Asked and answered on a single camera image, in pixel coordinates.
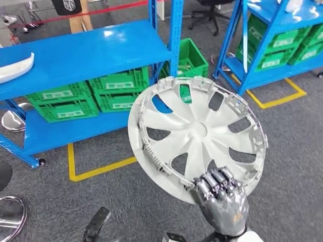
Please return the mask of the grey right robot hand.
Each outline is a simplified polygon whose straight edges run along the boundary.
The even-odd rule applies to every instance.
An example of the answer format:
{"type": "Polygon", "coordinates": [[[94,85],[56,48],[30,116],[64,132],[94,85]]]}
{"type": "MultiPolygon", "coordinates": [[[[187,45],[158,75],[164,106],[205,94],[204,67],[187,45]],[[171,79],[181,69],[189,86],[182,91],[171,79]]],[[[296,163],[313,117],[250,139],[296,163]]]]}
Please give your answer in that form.
{"type": "Polygon", "coordinates": [[[190,192],[217,233],[235,238],[247,232],[248,196],[242,183],[228,167],[211,169],[195,177],[190,192]]]}

